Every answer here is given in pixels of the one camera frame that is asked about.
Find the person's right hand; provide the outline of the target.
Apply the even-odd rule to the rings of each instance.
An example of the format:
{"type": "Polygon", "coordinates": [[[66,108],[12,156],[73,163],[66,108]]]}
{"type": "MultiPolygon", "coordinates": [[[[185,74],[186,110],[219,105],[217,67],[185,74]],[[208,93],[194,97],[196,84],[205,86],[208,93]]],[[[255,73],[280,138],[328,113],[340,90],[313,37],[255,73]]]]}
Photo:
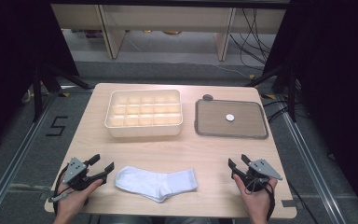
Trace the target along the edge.
{"type": "Polygon", "coordinates": [[[241,193],[247,216],[267,219],[270,207],[269,194],[265,190],[250,193],[237,175],[234,175],[234,181],[241,193]]]}

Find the aluminium floor rail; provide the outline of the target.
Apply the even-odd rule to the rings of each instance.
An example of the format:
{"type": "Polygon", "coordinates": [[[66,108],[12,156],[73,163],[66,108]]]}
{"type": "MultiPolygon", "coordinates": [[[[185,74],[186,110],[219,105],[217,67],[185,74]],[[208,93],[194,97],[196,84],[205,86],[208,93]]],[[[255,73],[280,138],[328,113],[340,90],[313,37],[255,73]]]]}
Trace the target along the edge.
{"type": "Polygon", "coordinates": [[[7,164],[6,170],[3,172],[0,178],[0,205],[4,200],[8,189],[10,188],[10,184],[20,170],[21,165],[31,148],[31,145],[40,130],[40,127],[43,125],[49,108],[56,98],[57,95],[54,93],[51,93],[47,96],[46,100],[42,103],[42,111],[36,118],[32,119],[26,135],[21,139],[21,144],[18,146],[13,157],[7,164]]]}
{"type": "Polygon", "coordinates": [[[342,211],[335,199],[331,189],[327,186],[324,177],[317,166],[317,163],[313,156],[310,153],[310,149],[298,129],[298,126],[295,122],[292,121],[289,115],[283,115],[285,123],[296,143],[296,147],[299,151],[299,154],[305,163],[305,166],[310,174],[310,178],[321,197],[324,208],[330,217],[333,224],[347,224],[346,218],[343,216],[342,211]]]}

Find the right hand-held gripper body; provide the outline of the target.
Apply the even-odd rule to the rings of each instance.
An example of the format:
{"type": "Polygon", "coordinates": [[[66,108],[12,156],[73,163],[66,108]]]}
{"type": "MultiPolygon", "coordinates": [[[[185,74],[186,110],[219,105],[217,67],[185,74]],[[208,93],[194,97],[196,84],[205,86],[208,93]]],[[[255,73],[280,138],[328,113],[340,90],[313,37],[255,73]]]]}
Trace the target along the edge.
{"type": "Polygon", "coordinates": [[[282,180],[282,176],[264,159],[252,161],[245,174],[242,182],[251,192],[263,189],[271,178],[282,180]]]}

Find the white sock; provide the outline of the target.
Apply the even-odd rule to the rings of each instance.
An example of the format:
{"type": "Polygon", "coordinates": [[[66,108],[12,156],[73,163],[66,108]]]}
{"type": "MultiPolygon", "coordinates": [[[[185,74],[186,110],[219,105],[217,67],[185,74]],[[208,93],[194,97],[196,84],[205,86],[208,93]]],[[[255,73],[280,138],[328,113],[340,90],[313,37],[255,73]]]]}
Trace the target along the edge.
{"type": "Polygon", "coordinates": [[[115,185],[156,203],[198,187],[192,168],[174,173],[155,173],[132,166],[125,166],[117,173],[115,185]]]}

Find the black curtain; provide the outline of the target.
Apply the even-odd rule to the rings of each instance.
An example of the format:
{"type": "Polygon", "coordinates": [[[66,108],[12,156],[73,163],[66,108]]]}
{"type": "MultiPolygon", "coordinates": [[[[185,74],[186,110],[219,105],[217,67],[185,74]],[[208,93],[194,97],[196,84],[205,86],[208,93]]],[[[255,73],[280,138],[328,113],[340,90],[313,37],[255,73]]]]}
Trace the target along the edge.
{"type": "Polygon", "coordinates": [[[267,69],[296,56],[320,134],[358,196],[358,0],[288,0],[267,69]]]}
{"type": "Polygon", "coordinates": [[[0,0],[0,133],[44,64],[78,74],[51,0],[0,0]]]}

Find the beige wooden desk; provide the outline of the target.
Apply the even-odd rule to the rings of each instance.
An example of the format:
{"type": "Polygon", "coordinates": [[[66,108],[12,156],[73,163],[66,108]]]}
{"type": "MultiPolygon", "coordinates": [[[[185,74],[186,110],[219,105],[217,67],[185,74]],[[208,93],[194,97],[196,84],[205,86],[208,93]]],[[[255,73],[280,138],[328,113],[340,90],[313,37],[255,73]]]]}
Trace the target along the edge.
{"type": "Polygon", "coordinates": [[[217,57],[227,56],[228,35],[248,33],[240,20],[255,20],[253,30],[274,35],[279,31],[283,9],[151,7],[53,4],[52,10],[62,29],[100,30],[108,57],[115,59],[127,30],[213,33],[217,57]]]}

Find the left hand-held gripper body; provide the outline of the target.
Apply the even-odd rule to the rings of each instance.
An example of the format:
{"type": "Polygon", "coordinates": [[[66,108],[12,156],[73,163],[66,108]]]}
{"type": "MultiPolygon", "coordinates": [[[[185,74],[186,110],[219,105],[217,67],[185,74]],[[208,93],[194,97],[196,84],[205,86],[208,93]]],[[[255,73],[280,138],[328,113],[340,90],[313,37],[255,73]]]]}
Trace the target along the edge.
{"type": "Polygon", "coordinates": [[[62,183],[75,190],[85,189],[89,185],[87,183],[88,167],[87,161],[80,161],[78,158],[72,157],[67,165],[62,183]]]}

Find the cream divided storage box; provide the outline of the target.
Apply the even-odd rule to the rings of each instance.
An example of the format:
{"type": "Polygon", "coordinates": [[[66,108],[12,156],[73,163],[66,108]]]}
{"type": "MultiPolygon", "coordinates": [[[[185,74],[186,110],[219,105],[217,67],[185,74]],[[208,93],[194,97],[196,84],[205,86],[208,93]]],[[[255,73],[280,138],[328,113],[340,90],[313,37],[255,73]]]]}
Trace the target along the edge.
{"type": "Polygon", "coordinates": [[[182,123],[178,90],[113,91],[104,121],[115,138],[177,135],[182,123]]]}

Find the person's left hand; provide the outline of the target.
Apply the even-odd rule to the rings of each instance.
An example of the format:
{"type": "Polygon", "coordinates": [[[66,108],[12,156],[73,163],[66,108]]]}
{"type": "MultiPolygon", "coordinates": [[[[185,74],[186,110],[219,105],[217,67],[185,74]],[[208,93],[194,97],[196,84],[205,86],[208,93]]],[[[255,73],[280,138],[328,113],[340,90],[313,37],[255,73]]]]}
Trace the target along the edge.
{"type": "Polygon", "coordinates": [[[83,208],[85,201],[102,184],[102,180],[91,183],[86,189],[74,190],[58,201],[56,217],[75,217],[83,208]]]}

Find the black metal stand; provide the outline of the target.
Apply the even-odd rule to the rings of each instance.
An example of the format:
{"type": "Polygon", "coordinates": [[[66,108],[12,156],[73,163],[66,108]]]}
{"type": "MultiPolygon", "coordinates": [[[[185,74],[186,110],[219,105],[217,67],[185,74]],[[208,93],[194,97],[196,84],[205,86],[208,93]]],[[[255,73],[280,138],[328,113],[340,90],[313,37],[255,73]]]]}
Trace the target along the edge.
{"type": "Polygon", "coordinates": [[[42,86],[45,86],[48,92],[58,93],[61,91],[61,85],[56,77],[63,77],[64,79],[72,82],[76,86],[91,90],[92,86],[76,76],[62,71],[61,69],[50,65],[48,63],[39,64],[33,74],[33,88],[34,88],[34,121],[37,121],[43,112],[42,105],[42,86]]]}
{"type": "Polygon", "coordinates": [[[252,79],[246,84],[246,87],[255,87],[272,77],[276,77],[271,87],[274,93],[282,93],[284,90],[288,90],[288,113],[292,122],[296,122],[296,72],[290,63],[282,63],[270,71],[264,72],[261,77],[252,79]]]}

